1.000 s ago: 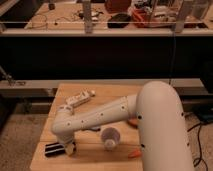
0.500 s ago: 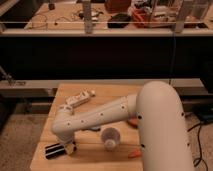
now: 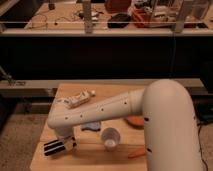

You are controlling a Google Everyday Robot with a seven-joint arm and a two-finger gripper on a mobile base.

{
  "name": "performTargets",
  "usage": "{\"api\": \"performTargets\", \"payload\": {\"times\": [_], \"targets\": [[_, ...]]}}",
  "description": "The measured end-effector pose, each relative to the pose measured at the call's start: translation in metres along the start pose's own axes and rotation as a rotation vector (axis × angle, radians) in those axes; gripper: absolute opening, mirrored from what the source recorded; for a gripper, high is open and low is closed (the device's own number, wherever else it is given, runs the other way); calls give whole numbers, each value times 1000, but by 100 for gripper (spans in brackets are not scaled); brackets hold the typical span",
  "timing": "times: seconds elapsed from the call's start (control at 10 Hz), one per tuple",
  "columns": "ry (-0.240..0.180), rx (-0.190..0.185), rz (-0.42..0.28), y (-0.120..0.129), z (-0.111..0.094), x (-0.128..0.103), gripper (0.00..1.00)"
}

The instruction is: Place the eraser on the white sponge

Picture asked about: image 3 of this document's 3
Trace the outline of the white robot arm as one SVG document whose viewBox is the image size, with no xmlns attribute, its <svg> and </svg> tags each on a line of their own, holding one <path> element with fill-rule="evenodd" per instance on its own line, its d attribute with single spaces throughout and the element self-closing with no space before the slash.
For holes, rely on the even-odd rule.
<svg viewBox="0 0 213 171">
<path fill-rule="evenodd" d="M 147 171 L 203 171 L 193 101 L 175 80 L 160 79 L 74 109 L 61 104 L 49 113 L 47 124 L 65 139 L 75 126 L 131 115 L 144 118 Z"/>
</svg>

